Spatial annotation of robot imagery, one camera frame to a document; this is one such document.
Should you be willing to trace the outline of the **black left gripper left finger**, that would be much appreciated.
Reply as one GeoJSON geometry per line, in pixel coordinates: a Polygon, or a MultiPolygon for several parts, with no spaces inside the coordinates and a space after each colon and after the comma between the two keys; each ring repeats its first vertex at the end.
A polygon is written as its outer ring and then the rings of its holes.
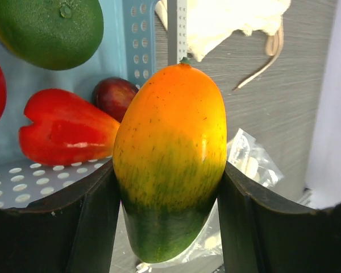
{"type": "Polygon", "coordinates": [[[0,272],[109,272],[119,204],[108,162],[26,208],[0,209],[0,272]]]}

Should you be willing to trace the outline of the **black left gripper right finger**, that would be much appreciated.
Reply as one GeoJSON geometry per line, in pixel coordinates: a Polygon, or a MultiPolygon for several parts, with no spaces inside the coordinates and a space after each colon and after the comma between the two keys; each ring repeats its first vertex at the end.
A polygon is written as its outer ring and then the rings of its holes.
{"type": "Polygon", "coordinates": [[[341,272],[341,203],[300,205],[227,164],[218,210],[226,272],[341,272]]]}

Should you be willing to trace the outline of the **clear zip top bag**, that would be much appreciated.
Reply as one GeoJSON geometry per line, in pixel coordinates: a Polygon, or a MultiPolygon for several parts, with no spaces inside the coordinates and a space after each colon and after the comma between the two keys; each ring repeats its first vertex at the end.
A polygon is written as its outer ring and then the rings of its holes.
{"type": "MultiPolygon", "coordinates": [[[[227,143],[227,161],[242,174],[266,188],[274,187],[284,176],[266,150],[256,139],[242,129],[227,143]]],[[[215,202],[202,230],[192,244],[178,256],[161,263],[139,263],[137,272],[151,272],[153,268],[165,268],[190,262],[196,258],[222,255],[218,203],[215,202]]]]}

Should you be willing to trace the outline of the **fake red pear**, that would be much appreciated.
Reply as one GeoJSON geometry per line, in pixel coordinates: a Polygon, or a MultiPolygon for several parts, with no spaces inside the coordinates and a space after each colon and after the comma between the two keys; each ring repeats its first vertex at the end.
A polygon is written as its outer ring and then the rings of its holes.
{"type": "Polygon", "coordinates": [[[119,122],[80,96],[45,89],[30,97],[24,115],[32,122],[18,131],[22,153],[47,166],[112,155],[119,122]]]}

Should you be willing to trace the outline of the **fake green orange mango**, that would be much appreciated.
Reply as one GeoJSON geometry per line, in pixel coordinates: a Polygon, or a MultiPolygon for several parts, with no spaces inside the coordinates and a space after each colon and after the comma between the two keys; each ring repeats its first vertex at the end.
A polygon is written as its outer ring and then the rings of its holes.
{"type": "Polygon", "coordinates": [[[216,83],[186,57],[151,76],[130,103],[113,151],[128,239],[142,262],[170,260],[196,239],[226,159],[216,83]]]}

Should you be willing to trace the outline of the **fake dark purple plum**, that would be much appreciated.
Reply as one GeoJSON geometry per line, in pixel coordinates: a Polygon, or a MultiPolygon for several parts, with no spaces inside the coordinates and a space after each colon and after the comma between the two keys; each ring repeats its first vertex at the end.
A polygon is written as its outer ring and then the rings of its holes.
{"type": "Polygon", "coordinates": [[[92,92],[92,103],[121,123],[138,90],[136,85],[123,78],[109,77],[95,86],[92,92]]]}

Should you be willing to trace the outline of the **fake yellow lemon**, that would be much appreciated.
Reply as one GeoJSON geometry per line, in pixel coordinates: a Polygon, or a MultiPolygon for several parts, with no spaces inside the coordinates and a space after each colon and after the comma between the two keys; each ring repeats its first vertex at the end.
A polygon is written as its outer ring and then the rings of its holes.
{"type": "Polygon", "coordinates": [[[103,31],[99,1],[0,1],[0,42],[40,68],[62,71],[85,63],[103,31]]]}

